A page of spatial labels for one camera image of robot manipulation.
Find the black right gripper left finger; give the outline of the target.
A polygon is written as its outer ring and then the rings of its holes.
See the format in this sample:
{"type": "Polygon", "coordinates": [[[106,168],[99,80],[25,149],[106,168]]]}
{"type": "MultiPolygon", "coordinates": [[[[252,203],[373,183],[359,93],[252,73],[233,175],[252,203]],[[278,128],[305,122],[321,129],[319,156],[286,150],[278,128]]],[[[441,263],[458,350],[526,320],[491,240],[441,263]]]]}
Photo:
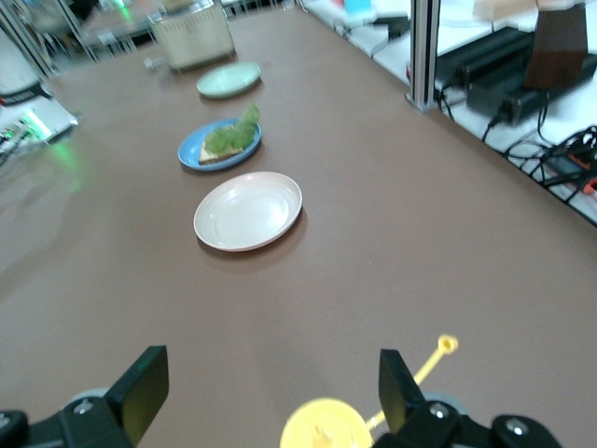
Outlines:
{"type": "Polygon", "coordinates": [[[146,434],[169,393],[168,352],[149,346],[104,394],[132,444],[146,434]]]}

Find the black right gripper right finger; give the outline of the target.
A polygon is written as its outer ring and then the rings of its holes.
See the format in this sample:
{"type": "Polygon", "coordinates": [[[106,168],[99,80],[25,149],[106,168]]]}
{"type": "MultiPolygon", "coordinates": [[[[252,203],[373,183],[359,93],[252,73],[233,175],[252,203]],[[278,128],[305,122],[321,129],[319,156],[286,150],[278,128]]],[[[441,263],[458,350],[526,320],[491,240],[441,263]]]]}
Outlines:
{"type": "Polygon", "coordinates": [[[410,415],[425,403],[420,387],[397,350],[380,352],[378,396],[391,433],[397,433],[410,415]]]}

